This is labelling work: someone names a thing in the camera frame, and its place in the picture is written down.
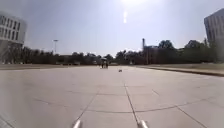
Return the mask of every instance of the curb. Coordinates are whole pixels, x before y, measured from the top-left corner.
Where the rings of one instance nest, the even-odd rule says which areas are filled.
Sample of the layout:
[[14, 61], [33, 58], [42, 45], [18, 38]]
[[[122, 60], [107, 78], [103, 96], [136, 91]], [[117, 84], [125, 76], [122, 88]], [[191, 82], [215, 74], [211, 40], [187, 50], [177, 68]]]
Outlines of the curb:
[[145, 69], [154, 69], [154, 70], [163, 70], [163, 71], [173, 71], [173, 72], [183, 72], [183, 73], [192, 73], [192, 74], [199, 74], [199, 75], [209, 75], [209, 76], [224, 77], [224, 74], [222, 74], [222, 73], [215, 73], [215, 72], [190, 71], [190, 70], [155, 68], [155, 67], [137, 67], [137, 68], [145, 68]]

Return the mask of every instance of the gray pavement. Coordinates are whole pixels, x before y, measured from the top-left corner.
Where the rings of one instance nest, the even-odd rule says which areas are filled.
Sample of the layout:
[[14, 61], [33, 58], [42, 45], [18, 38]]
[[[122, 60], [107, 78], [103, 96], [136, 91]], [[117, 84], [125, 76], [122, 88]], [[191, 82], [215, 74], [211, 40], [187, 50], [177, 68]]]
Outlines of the gray pavement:
[[150, 128], [223, 128], [223, 83], [133, 67], [0, 70], [0, 126], [70, 128], [80, 119], [83, 128], [137, 128], [139, 120]]

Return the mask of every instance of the sky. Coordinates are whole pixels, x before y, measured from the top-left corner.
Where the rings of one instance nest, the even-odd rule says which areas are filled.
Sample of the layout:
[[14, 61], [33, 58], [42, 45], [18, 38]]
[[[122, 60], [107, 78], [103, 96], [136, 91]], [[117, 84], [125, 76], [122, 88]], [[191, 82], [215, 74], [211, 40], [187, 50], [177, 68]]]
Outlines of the sky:
[[57, 53], [116, 55], [171, 40], [176, 48], [206, 37], [204, 18], [223, 0], [0, 0], [27, 22], [25, 45]]

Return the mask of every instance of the distant building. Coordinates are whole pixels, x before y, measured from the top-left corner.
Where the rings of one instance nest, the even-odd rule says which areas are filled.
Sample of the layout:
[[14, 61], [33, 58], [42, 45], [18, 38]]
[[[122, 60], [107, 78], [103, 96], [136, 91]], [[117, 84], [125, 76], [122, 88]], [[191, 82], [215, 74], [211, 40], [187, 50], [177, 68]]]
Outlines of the distant building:
[[0, 61], [4, 61], [9, 49], [23, 46], [26, 28], [24, 20], [0, 11]]
[[217, 45], [219, 57], [224, 60], [224, 9], [204, 19], [208, 41]]
[[145, 64], [155, 64], [157, 63], [157, 53], [158, 53], [158, 46], [146, 46], [145, 39], [142, 39], [142, 46], [143, 46], [143, 56], [145, 58]]

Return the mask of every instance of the building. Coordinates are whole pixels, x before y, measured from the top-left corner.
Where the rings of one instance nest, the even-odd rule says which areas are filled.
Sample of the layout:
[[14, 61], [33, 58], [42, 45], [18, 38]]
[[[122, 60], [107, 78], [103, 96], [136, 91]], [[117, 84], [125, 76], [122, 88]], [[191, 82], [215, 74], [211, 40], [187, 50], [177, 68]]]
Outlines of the building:
[[10, 50], [24, 44], [27, 25], [24, 20], [0, 11], [0, 61], [5, 61]]
[[218, 57], [224, 60], [224, 9], [204, 19], [208, 41], [217, 46]]

